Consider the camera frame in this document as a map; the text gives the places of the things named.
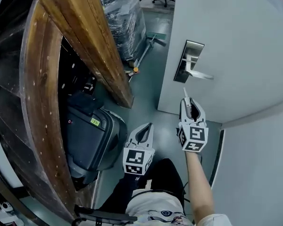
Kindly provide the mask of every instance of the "plastic-wrapped pallet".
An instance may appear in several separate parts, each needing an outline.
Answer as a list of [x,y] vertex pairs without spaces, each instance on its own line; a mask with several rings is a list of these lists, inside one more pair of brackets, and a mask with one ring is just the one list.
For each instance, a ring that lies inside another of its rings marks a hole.
[[122,60],[135,60],[146,45],[146,26],[139,0],[101,0]]

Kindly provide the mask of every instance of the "person's right arm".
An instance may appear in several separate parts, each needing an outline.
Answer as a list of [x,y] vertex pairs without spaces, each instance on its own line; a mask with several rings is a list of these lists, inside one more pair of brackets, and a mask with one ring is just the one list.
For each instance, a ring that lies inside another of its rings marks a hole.
[[189,174],[189,192],[196,224],[204,217],[214,214],[211,187],[196,153],[185,153]]

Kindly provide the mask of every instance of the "yellow label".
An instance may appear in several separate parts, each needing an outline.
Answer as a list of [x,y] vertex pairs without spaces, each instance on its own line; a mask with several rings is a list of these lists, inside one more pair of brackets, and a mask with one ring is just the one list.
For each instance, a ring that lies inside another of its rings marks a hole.
[[98,120],[94,119],[94,118],[91,119],[91,123],[93,125],[96,125],[96,126],[99,126],[99,124],[100,124],[100,122]]

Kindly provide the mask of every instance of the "door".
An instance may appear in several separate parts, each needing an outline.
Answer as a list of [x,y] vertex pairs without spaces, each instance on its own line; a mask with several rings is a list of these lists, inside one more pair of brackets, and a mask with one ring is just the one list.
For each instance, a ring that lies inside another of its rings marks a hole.
[[[204,44],[195,71],[174,81],[191,40]],[[283,13],[268,0],[176,0],[158,109],[179,113],[183,87],[209,121],[228,122],[283,101]]]

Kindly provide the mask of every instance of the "person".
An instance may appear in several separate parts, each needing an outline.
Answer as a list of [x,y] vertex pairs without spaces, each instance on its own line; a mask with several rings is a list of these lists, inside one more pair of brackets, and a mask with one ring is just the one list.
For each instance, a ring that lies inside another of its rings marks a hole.
[[[197,226],[230,226],[224,214],[215,214],[213,194],[196,153],[185,152],[190,202]],[[125,173],[112,195],[99,209],[126,213],[138,219],[133,225],[192,226],[184,213],[184,186],[169,159],[157,162],[141,178]]]

